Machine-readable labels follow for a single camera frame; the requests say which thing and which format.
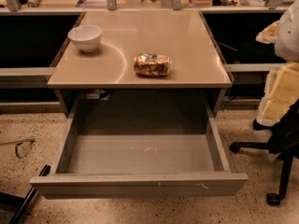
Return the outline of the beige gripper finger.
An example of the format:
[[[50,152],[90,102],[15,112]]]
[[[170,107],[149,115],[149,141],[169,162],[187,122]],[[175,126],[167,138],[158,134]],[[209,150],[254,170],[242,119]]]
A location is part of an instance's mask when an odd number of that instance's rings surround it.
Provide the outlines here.
[[[271,70],[265,86],[262,117],[280,120],[299,99],[299,63]]]
[[[258,33],[255,40],[263,44],[274,44],[276,42],[277,27],[278,21],[274,21]]]

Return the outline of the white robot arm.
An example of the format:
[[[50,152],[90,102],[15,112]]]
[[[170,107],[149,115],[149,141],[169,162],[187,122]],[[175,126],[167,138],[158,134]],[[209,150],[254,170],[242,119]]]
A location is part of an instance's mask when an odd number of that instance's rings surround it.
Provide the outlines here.
[[[279,69],[269,71],[258,109],[258,123],[272,126],[299,99],[299,0],[258,33],[256,40],[274,44],[275,54],[286,61]]]

